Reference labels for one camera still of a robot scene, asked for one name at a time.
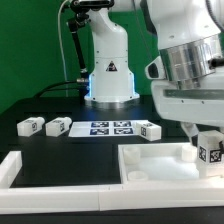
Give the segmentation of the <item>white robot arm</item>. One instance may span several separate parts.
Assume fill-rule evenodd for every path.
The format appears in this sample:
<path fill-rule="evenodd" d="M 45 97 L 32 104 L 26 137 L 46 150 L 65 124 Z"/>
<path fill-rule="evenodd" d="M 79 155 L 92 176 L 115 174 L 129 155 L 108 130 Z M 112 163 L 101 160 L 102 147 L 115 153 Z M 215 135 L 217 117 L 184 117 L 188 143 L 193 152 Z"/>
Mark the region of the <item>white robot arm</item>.
<path fill-rule="evenodd" d="M 95 67 L 85 99 L 98 105 L 124 104 L 139 97 L 128 70 L 126 31 L 108 12 L 143 12 L 157 37 L 159 56 L 145 68 L 160 117 L 179 121 L 195 143 L 198 125 L 224 134 L 224 0 L 69 0 L 75 24 L 89 23 Z"/>

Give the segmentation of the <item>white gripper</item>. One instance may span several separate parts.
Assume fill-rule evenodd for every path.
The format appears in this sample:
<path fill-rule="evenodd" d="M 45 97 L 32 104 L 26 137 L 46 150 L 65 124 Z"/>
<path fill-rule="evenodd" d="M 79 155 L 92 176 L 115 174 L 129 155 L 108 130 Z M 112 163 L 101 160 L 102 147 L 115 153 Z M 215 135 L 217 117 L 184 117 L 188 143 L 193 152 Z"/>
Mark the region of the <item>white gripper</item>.
<path fill-rule="evenodd" d="M 152 80 L 157 113 L 163 119 L 182 122 L 181 128 L 193 146 L 197 145 L 199 134 L 195 124 L 224 128 L 224 66 L 200 78 L 198 88 L 188 90 L 179 90 L 175 82 L 165 78 L 160 56 L 146 66 L 145 73 Z M 219 148 L 224 151 L 222 141 Z"/>

